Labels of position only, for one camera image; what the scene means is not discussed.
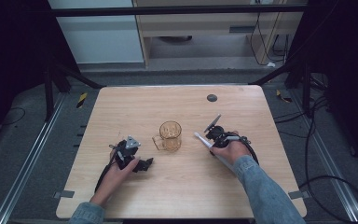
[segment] hand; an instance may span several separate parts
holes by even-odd
[[[231,165],[237,160],[237,158],[249,155],[252,156],[249,149],[240,141],[231,141],[226,147],[211,147],[213,154],[225,158]]]
[[[114,163],[103,178],[103,181],[95,192],[94,196],[89,200],[91,203],[105,207],[110,196],[124,182],[124,180],[132,173],[132,170],[139,162],[139,158],[132,160],[124,169],[120,170],[117,163]]]

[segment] gray floor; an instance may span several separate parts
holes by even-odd
[[[153,41],[151,60],[146,68],[118,67],[115,72],[85,72],[90,79],[109,86],[119,85],[185,85],[185,84],[246,84],[265,76],[274,68],[259,65],[249,48],[247,38],[234,36],[193,36],[191,41],[181,38],[156,38]],[[298,112],[295,103],[287,103],[277,97],[276,90],[295,97],[298,90],[286,91],[282,82],[285,75],[274,78],[263,86],[268,105],[274,117]],[[65,93],[62,112],[58,116],[48,141],[41,152],[29,180],[14,207],[10,220],[18,223],[52,223],[64,221],[55,215],[58,200],[52,195],[64,188],[77,145],[81,143],[98,90],[70,78],[73,88]],[[76,108],[82,92],[88,97],[82,108]],[[313,91],[316,99],[321,92]],[[23,162],[26,160],[34,140],[40,132],[45,117],[44,88],[37,86],[19,94],[13,102],[4,125],[0,130],[0,205],[5,199]],[[358,188],[358,157],[351,156],[350,146],[339,129],[333,115],[326,108],[316,112],[317,131],[332,155],[345,179]],[[308,128],[302,118],[277,124],[287,156],[294,170],[296,181],[305,181],[305,138]],[[309,149],[310,176],[327,174],[323,160],[313,141]],[[318,199],[340,217],[348,219],[341,200],[330,180],[312,184]],[[312,199],[305,199],[307,223],[342,223],[323,211]]]

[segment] denim sleeve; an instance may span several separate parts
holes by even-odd
[[[104,210],[94,203],[81,203],[69,223],[74,224],[102,224],[104,218]]]
[[[283,189],[251,156],[239,157],[234,170],[248,195],[257,224],[305,223]]]

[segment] wooden table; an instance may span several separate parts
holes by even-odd
[[[215,94],[216,102],[207,96]],[[101,89],[65,190],[58,217],[70,217],[93,195],[108,163],[111,148],[128,135],[141,146],[137,156],[154,158],[147,172],[138,172],[117,190],[106,208],[111,218],[248,218],[253,213],[237,177],[194,132],[222,114],[218,125],[237,130],[252,141],[261,167],[285,192],[298,187],[264,92],[258,86],[156,86]],[[175,152],[156,149],[152,136],[167,120],[182,126],[182,146]],[[293,200],[302,216],[302,199]]]

